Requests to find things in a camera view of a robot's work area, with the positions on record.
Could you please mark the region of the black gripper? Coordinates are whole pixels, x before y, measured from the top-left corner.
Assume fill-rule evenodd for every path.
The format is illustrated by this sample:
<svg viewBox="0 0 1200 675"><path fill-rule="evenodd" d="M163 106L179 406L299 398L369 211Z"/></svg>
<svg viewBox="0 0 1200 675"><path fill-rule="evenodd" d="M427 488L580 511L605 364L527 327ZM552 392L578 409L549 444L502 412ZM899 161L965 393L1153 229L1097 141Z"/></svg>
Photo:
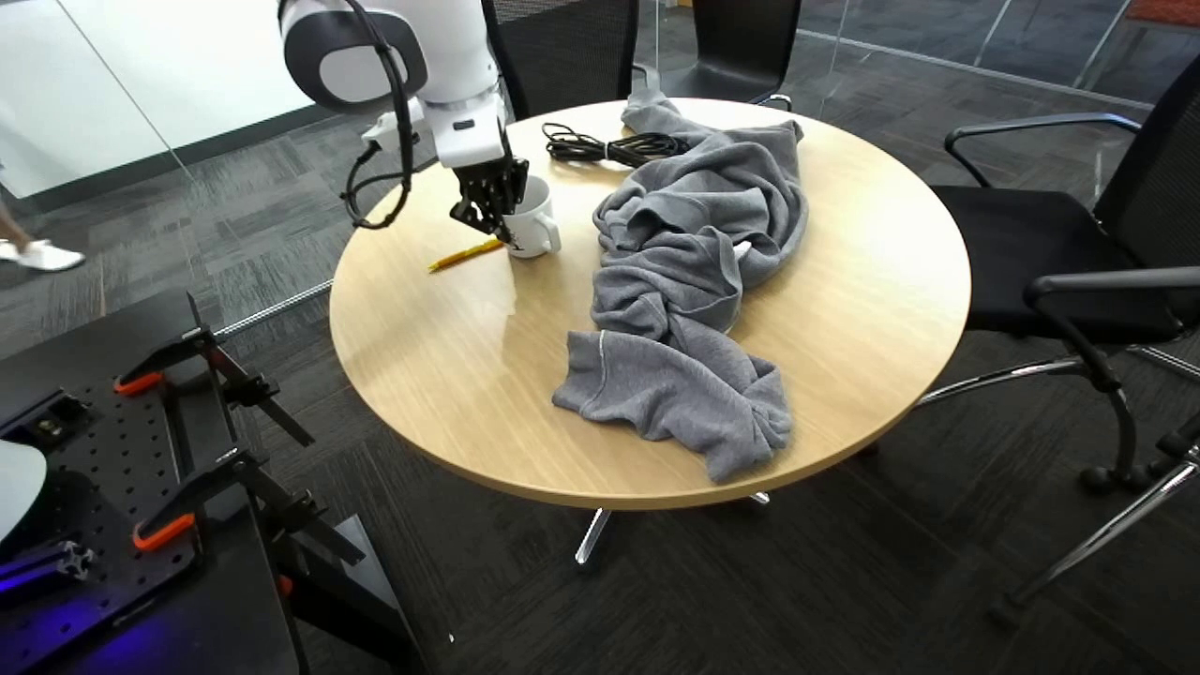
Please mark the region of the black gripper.
<svg viewBox="0 0 1200 675"><path fill-rule="evenodd" d="M527 196L529 167L519 158L498 158L483 167L459 169L460 199L452 206L452 218L502 242L507 247L523 247L523 196Z"/></svg>

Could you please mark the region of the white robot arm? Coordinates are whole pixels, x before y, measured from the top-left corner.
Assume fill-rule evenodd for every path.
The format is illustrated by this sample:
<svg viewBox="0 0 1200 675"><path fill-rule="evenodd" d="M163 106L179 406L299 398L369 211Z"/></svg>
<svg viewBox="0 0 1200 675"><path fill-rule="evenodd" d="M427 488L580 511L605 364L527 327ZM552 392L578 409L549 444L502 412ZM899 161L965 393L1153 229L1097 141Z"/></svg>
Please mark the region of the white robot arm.
<svg viewBox="0 0 1200 675"><path fill-rule="evenodd" d="M452 218L507 242L529 167L510 152L483 0L279 0L274 18L285 73L314 106L383 106L394 124L397 202L383 224L404 211L427 136L459 177Z"/></svg>

